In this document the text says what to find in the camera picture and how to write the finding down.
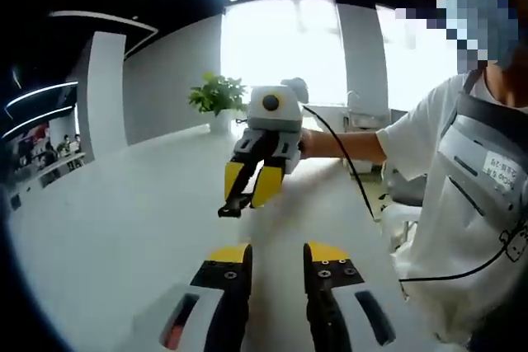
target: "white pot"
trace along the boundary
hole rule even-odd
[[[231,132],[231,110],[222,110],[209,123],[209,128],[213,134],[228,134]]]

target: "black cord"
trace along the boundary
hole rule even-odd
[[[324,126],[328,128],[328,131],[330,131],[330,134],[332,134],[332,136],[336,139],[337,144],[339,145],[339,148],[343,151],[343,154],[345,155],[345,158],[348,161],[348,164],[350,165],[350,168],[352,169],[352,172],[354,173],[354,177],[356,178],[357,184],[360,187],[361,194],[363,195],[363,199],[365,200],[366,206],[369,209],[370,215],[372,217],[374,217],[374,215],[372,214],[372,208],[370,207],[369,199],[367,198],[366,193],[365,193],[365,189],[363,188],[363,184],[361,183],[360,177],[358,176],[358,174],[356,172],[356,168],[354,167],[354,164],[352,163],[352,160],[348,156],[348,153],[347,153],[342,141],[339,139],[339,137],[336,135],[336,133],[333,132],[332,128],[323,119],[323,117],[321,117],[315,111],[309,109],[308,107],[306,107],[306,106],[303,106],[303,107],[306,109],[306,111],[308,111],[312,115],[315,115],[315,117],[317,117],[318,120],[321,121],[324,124]],[[489,259],[488,261],[486,261],[484,264],[480,265],[479,267],[474,268],[474,269],[472,269],[470,271],[464,272],[462,274],[457,274],[457,275],[434,276],[434,277],[429,277],[429,278],[403,278],[403,279],[399,279],[399,281],[401,283],[406,283],[406,282],[431,282],[431,281],[436,281],[436,280],[453,280],[453,279],[465,278],[467,276],[471,276],[473,274],[476,274],[476,273],[484,270],[485,268],[487,268],[491,264],[493,264],[502,255],[502,253],[504,253],[507,250],[507,248],[510,245],[510,243],[512,243],[513,238],[519,232],[521,232],[523,230],[523,228],[525,226],[525,223],[526,223],[526,220],[528,219],[528,206],[523,208],[523,210],[521,211],[521,216],[519,217],[519,219],[520,219],[520,221],[518,222],[516,227],[511,231],[510,237],[504,243],[504,246],[500,249],[500,251],[498,251],[495,254],[495,256],[493,256],[491,259]]]
[[[339,137],[336,135],[336,133],[333,132],[333,129],[330,127],[330,125],[328,125],[328,123],[323,119],[323,117],[318,115],[312,109],[310,109],[310,108],[308,108],[306,106],[303,106],[303,107],[304,107],[304,109],[306,111],[308,111],[309,113],[311,113],[312,115],[317,117],[318,120],[321,121],[324,124],[324,126],[328,128],[328,131],[330,131],[330,134],[332,134],[332,136],[336,139],[336,142],[339,145],[339,148],[343,151],[343,154],[345,155],[345,158],[348,161],[348,165],[350,165],[350,168],[352,169],[352,173],[354,174],[354,177],[356,178],[357,184],[360,187],[361,195],[363,195],[363,199],[365,200],[366,207],[369,209],[370,216],[372,216],[372,218],[374,218],[374,214],[372,213],[372,208],[370,207],[369,199],[366,196],[365,189],[363,188],[363,183],[361,182],[361,179],[360,179],[359,175],[357,174],[356,167],[354,167],[354,164],[352,163],[352,160],[348,156],[348,153],[347,153],[347,151],[345,149],[345,146],[343,146],[343,142],[339,139]]]

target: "green leaves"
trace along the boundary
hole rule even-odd
[[[189,95],[189,104],[198,108],[200,113],[213,111],[214,115],[218,115],[225,109],[246,110],[242,102],[246,90],[241,85],[241,78],[235,80],[207,72],[204,80],[205,85],[191,88]]]

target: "white t-shirt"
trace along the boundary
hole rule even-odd
[[[503,244],[472,204],[448,181],[436,159],[441,132],[455,107],[467,74],[444,82],[416,109],[377,133],[388,161],[407,179],[427,173],[427,187],[416,235],[394,254],[400,278],[457,275],[484,264]],[[483,77],[471,95],[499,104]],[[528,253],[518,262],[506,255],[477,274],[455,280],[402,284],[412,303],[448,342],[466,342],[483,316],[512,290]]]

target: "black cable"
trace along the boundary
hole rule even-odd
[[[361,194],[363,195],[363,199],[365,200],[366,206],[369,209],[370,215],[372,217],[374,217],[374,215],[372,214],[372,208],[370,207],[369,199],[367,198],[366,193],[365,193],[365,189],[363,188],[363,184],[361,183],[360,177],[358,176],[358,174],[356,172],[356,169],[354,167],[354,164],[352,163],[352,160],[348,156],[348,153],[347,153],[342,141],[339,139],[339,137],[336,135],[336,133],[333,132],[333,129],[330,127],[330,125],[328,125],[328,123],[323,119],[323,117],[321,117],[315,111],[309,109],[308,107],[306,107],[306,106],[303,106],[303,107],[306,109],[306,111],[308,111],[312,115],[315,115],[318,118],[318,120],[321,121],[324,124],[324,126],[328,128],[328,131],[330,131],[330,134],[332,134],[332,136],[336,139],[336,142],[339,145],[339,148],[343,151],[343,154],[345,155],[345,158],[348,161],[348,164],[350,165],[350,168],[352,169],[352,172],[354,173],[354,177],[356,178],[357,184],[360,187]],[[463,272],[462,274],[457,274],[457,275],[434,276],[434,277],[428,277],[428,278],[403,278],[403,279],[399,279],[399,281],[401,283],[406,283],[406,282],[431,282],[431,281],[436,281],[436,280],[453,280],[453,279],[465,278],[467,276],[471,276],[473,274],[476,274],[476,273],[484,270],[485,268],[487,268],[491,264],[493,264],[502,255],[502,253],[504,253],[507,250],[507,248],[510,245],[510,243],[512,243],[513,238],[519,232],[521,232],[523,230],[523,228],[525,226],[525,223],[526,223],[526,220],[528,219],[528,206],[523,208],[523,210],[521,211],[521,216],[519,217],[519,219],[520,219],[520,221],[518,222],[516,227],[511,231],[511,235],[508,238],[508,240],[504,243],[504,246],[495,254],[495,256],[493,256],[491,259],[486,261],[484,264],[478,266],[477,268],[474,268],[474,269],[472,269],[470,271]]]
[[[312,115],[317,117],[318,120],[321,121],[324,124],[324,126],[328,128],[328,131],[330,131],[330,134],[332,134],[332,136],[336,139],[336,142],[339,145],[339,148],[343,151],[343,154],[345,155],[345,158],[348,161],[348,165],[350,165],[350,168],[352,169],[352,173],[354,174],[354,177],[356,178],[357,184],[360,187],[361,195],[363,195],[363,199],[365,200],[366,207],[369,209],[370,216],[372,216],[372,218],[374,218],[374,214],[372,213],[372,208],[370,207],[369,199],[367,198],[366,193],[365,193],[365,189],[363,188],[363,183],[361,182],[361,179],[360,179],[359,175],[357,174],[356,167],[354,167],[354,164],[352,163],[352,160],[348,156],[348,153],[347,153],[347,151],[345,149],[345,146],[343,146],[343,142],[339,139],[339,137],[336,135],[336,133],[333,132],[333,129],[330,127],[330,125],[328,125],[328,123],[323,119],[323,117],[318,115],[312,109],[310,109],[310,108],[308,108],[306,106],[303,106],[303,107],[304,107],[304,109],[306,111],[308,111],[309,113],[311,113]]]

